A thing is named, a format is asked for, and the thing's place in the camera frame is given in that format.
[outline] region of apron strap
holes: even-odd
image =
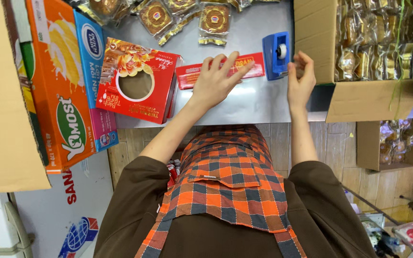
[[[274,233],[278,248],[284,258],[307,258],[292,228]]]
[[[156,222],[152,226],[140,249],[136,252],[135,258],[158,258],[162,251],[165,240],[168,236],[168,230],[172,220]]]

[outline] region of hand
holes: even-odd
[[[194,85],[194,92],[189,102],[192,102],[196,107],[201,107],[204,112],[221,103],[235,85],[240,82],[240,79],[254,66],[254,61],[249,62],[240,68],[237,73],[227,77],[227,73],[238,55],[238,51],[232,52],[221,69],[219,64],[222,59],[226,58],[224,54],[217,55],[214,59],[207,57],[203,61],[200,75]]]
[[[313,60],[304,52],[294,56],[288,64],[288,103],[291,113],[306,112],[313,87],[316,84]]]

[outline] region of red box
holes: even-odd
[[[245,74],[243,79],[264,76],[265,69],[262,52],[237,57],[237,59],[235,60],[235,64],[229,70],[227,76],[232,76],[234,73],[237,73],[241,67],[244,67],[247,63],[251,61],[255,62],[254,67],[251,68],[251,70]],[[226,59],[222,60],[219,66],[222,67],[224,62],[226,62]],[[179,89],[192,89],[194,87],[194,84],[196,84],[197,82],[197,78],[200,75],[201,68],[202,64],[193,64],[177,67],[176,76],[178,78]]]
[[[180,55],[108,38],[96,107],[165,123],[176,88],[175,67],[182,62]]]

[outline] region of wooden floor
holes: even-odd
[[[290,171],[290,124],[257,124],[270,147],[273,166],[284,177]],[[201,127],[192,127],[181,147],[194,137]],[[120,129],[119,144],[108,150],[113,184],[122,169],[148,144],[160,128]],[[413,168],[392,172],[372,172],[356,166],[356,123],[311,122],[310,130],[319,160],[329,165],[346,187],[383,209],[398,221],[413,221],[413,212],[399,195],[413,199]],[[355,199],[363,211],[371,209]]]

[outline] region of blue tape dispenser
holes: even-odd
[[[289,33],[279,32],[262,39],[265,73],[268,81],[281,79],[288,74]]]

